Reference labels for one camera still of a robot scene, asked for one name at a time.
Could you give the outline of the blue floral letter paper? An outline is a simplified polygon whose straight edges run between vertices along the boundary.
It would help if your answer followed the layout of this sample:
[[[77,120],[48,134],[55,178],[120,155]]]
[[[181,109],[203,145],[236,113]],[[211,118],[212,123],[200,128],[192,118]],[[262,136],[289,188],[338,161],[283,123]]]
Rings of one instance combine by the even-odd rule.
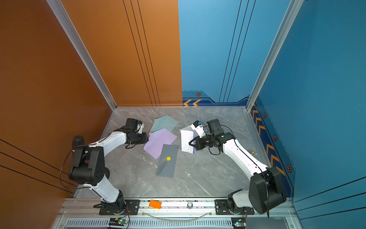
[[[192,129],[181,129],[181,150],[186,153],[195,153],[195,147],[189,145],[189,142],[193,140],[195,137],[200,137],[199,134]]]

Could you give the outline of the grey envelope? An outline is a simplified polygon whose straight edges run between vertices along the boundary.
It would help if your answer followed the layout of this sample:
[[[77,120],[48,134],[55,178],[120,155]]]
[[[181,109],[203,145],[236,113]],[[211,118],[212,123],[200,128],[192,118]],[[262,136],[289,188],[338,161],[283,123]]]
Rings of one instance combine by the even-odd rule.
[[[175,166],[177,161],[179,147],[176,145],[164,145],[159,158],[158,166],[155,175],[160,177],[174,177]]]

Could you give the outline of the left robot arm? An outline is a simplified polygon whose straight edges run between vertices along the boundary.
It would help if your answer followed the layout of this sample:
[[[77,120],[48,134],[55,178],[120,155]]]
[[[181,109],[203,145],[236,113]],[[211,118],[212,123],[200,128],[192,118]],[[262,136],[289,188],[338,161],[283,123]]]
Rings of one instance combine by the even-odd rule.
[[[123,193],[109,181],[110,171],[105,166],[105,156],[124,144],[127,144],[126,149],[131,149],[147,143],[148,135],[143,128],[142,121],[128,118],[124,126],[94,143],[85,144],[81,135],[72,140],[69,179],[90,189],[101,199],[101,203],[94,206],[101,209],[101,215],[120,215],[127,211]]]

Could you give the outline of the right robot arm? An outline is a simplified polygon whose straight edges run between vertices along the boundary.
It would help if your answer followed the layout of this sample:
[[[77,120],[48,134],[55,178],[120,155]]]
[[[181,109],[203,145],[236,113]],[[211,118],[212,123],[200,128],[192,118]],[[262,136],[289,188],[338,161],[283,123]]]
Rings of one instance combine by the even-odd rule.
[[[244,149],[232,132],[226,133],[218,119],[201,121],[191,125],[198,133],[188,143],[196,150],[218,148],[220,153],[229,156],[245,173],[250,181],[249,190],[242,189],[230,193],[227,205],[231,214],[255,211],[269,214],[270,210],[285,203],[286,187],[278,169],[268,167]]]

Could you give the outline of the purple envelope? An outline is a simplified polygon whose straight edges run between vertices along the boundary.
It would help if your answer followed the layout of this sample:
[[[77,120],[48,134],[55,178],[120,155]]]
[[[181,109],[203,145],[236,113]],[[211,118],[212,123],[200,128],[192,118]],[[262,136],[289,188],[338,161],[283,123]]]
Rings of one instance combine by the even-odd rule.
[[[144,151],[157,159],[164,145],[170,145],[177,139],[177,136],[168,131],[166,128],[158,130],[149,136],[148,142],[144,146]]]

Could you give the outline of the teal envelope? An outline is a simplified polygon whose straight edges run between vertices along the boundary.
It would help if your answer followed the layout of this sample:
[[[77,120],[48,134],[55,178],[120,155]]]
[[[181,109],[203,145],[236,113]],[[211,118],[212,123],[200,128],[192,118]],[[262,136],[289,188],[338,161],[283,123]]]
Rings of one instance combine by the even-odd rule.
[[[166,129],[172,132],[178,124],[179,124],[178,120],[173,119],[169,115],[165,115],[163,117],[155,119],[150,132],[154,133],[162,129]]]

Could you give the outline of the black microphone on stand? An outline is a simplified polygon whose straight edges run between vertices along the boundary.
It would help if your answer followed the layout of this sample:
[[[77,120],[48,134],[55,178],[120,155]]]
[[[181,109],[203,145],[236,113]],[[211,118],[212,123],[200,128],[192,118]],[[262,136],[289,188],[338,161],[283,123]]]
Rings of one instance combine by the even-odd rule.
[[[81,135],[77,135],[73,138],[72,140],[72,143],[71,143],[71,146],[72,146],[72,149],[75,149],[79,146],[83,146],[84,145],[84,137],[81,136]]]

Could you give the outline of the orange lego brick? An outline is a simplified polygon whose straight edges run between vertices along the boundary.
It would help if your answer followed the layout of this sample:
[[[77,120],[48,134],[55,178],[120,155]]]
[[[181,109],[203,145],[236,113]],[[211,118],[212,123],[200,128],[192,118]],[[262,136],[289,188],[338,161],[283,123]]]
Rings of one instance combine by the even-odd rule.
[[[149,207],[160,210],[161,207],[162,207],[162,202],[152,199],[152,200],[149,201]]]

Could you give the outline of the left green circuit board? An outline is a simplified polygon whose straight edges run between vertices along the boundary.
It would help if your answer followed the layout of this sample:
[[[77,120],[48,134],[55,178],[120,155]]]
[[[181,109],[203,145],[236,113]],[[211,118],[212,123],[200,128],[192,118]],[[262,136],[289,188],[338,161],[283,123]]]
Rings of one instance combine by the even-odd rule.
[[[129,220],[126,218],[110,218],[108,226],[110,228],[127,228],[129,226]]]

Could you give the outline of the green circuit board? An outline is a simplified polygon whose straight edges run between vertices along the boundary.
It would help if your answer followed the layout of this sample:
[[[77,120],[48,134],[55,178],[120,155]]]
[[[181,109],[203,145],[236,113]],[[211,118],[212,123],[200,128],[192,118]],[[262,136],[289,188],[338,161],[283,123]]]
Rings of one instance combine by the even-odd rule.
[[[245,229],[246,219],[245,218],[231,218],[233,229]]]
[[[126,218],[110,218],[108,226],[110,228],[127,228],[129,226],[129,220]]]

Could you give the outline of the right green circuit board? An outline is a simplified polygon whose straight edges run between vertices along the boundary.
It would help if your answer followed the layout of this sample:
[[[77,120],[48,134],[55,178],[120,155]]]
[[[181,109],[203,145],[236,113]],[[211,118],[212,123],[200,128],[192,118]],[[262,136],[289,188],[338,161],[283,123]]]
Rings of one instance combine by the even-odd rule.
[[[233,229],[245,229],[246,219],[245,218],[231,218]]]

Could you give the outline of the silver knob on rail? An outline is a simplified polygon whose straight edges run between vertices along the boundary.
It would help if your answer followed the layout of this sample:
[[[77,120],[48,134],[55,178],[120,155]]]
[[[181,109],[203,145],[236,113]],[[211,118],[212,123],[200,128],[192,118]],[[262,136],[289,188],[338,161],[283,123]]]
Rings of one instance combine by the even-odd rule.
[[[188,202],[187,203],[187,208],[188,209],[192,209],[193,208],[193,203],[192,202]]]

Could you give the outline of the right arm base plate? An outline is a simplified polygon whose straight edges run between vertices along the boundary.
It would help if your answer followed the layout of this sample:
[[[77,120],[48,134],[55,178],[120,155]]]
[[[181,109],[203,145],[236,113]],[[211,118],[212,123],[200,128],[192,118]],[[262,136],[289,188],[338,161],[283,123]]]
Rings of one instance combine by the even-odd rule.
[[[236,207],[232,201],[227,199],[216,199],[214,204],[216,215],[254,215],[252,207]]]

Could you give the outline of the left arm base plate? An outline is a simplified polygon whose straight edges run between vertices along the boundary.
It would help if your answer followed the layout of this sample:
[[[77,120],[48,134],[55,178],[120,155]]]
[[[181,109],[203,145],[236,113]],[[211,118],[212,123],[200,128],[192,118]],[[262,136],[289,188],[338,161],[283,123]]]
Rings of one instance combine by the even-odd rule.
[[[128,199],[124,200],[121,203],[105,203],[101,202],[98,205],[94,205],[94,207],[99,208],[99,215],[130,215],[135,216],[138,214],[140,207],[139,199]]]

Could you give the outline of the aluminium front rail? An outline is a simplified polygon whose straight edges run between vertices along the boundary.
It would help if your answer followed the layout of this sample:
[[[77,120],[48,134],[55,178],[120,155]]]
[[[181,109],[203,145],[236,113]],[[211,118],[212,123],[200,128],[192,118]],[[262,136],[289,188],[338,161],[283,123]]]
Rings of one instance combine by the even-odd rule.
[[[216,198],[156,198],[162,202],[161,209],[149,207],[149,201],[152,198],[140,198],[140,207],[137,217],[154,216],[159,218],[168,217],[199,217],[206,214],[207,216],[216,217],[215,204]],[[192,202],[193,208],[188,209],[187,203]],[[59,213],[58,217],[99,217],[99,209],[94,205],[100,203],[98,198],[67,198]]]

